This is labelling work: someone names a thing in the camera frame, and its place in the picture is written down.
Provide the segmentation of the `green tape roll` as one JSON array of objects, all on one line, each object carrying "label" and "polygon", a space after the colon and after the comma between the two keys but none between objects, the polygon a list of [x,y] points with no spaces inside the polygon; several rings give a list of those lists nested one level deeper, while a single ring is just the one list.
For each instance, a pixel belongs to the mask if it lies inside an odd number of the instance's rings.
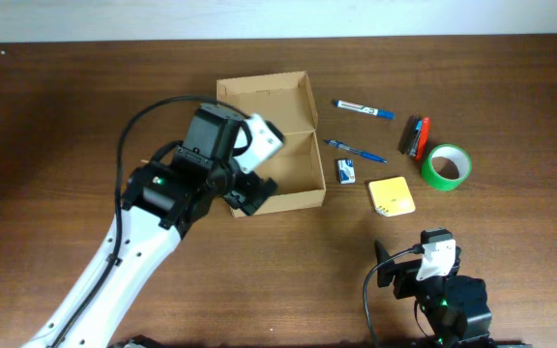
[{"label": "green tape roll", "polygon": [[424,180],[434,189],[450,191],[462,184],[472,172],[469,155],[453,144],[433,148],[422,166]]}]

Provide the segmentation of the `blue white marker pen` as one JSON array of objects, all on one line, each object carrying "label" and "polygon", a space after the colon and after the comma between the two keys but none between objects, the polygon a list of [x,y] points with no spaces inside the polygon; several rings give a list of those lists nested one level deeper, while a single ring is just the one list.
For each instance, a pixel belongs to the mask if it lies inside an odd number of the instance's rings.
[{"label": "blue white marker pen", "polygon": [[391,111],[386,111],[386,110],[382,110],[370,106],[356,104],[349,101],[335,100],[333,101],[333,105],[337,108],[364,113],[382,119],[393,120],[395,118],[395,114]]}]

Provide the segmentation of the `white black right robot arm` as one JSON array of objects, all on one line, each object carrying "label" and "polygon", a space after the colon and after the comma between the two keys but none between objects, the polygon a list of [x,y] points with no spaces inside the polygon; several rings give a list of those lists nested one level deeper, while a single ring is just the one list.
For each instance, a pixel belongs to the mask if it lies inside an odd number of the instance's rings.
[{"label": "white black right robot arm", "polygon": [[483,279],[458,273],[461,249],[455,250],[454,264],[447,275],[417,279],[421,262],[397,263],[380,242],[374,243],[377,286],[394,287],[398,300],[414,300],[414,312],[422,313],[433,335],[421,342],[425,347],[482,347],[496,345],[490,337],[492,313],[487,305]]}]

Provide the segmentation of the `blue ballpoint pen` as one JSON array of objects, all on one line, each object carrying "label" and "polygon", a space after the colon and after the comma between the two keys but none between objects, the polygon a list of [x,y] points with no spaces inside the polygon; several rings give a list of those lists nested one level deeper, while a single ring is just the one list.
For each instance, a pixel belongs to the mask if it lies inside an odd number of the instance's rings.
[{"label": "blue ballpoint pen", "polygon": [[360,150],[360,149],[356,149],[354,147],[351,147],[343,142],[340,142],[338,140],[334,140],[334,139],[325,139],[324,142],[329,145],[332,146],[334,148],[343,150],[343,151],[347,151],[349,153],[355,154],[361,158],[364,158],[366,160],[371,160],[371,161],[375,161],[375,162],[380,162],[380,163],[386,163],[387,161],[379,156],[376,156],[372,153],[366,152],[364,150]]}]

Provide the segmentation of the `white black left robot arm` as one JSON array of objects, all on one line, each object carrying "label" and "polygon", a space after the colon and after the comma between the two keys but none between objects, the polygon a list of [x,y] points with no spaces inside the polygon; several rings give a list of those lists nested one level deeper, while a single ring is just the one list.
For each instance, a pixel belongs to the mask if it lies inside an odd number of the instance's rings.
[{"label": "white black left robot arm", "polygon": [[249,145],[208,157],[179,141],[159,148],[134,170],[101,246],[27,346],[107,346],[146,281],[215,198],[251,216],[276,191],[254,170],[278,151]]}]

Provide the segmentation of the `blue white staples box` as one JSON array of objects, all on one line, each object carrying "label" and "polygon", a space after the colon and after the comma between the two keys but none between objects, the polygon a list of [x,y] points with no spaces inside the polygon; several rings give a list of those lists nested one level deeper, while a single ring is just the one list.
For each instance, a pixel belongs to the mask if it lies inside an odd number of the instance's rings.
[{"label": "blue white staples box", "polygon": [[356,182],[353,160],[339,159],[337,161],[338,180],[342,185],[354,184]]}]

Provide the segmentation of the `red black stapler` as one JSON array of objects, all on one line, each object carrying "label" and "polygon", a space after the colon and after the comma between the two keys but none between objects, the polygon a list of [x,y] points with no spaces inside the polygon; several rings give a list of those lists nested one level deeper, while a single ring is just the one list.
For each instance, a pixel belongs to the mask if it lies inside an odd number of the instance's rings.
[{"label": "red black stapler", "polygon": [[429,117],[411,116],[399,143],[400,152],[415,161],[421,160],[425,155],[430,126]]}]

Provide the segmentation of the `brown cardboard box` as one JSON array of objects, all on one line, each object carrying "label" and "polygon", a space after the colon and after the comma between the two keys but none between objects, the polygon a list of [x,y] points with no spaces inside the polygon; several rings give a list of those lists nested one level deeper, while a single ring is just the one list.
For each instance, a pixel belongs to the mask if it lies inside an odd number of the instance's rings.
[{"label": "brown cardboard box", "polygon": [[326,184],[316,136],[318,113],[306,72],[282,72],[221,79],[217,99],[272,122],[285,145],[255,169],[278,189],[255,212],[258,216],[320,207]]}]

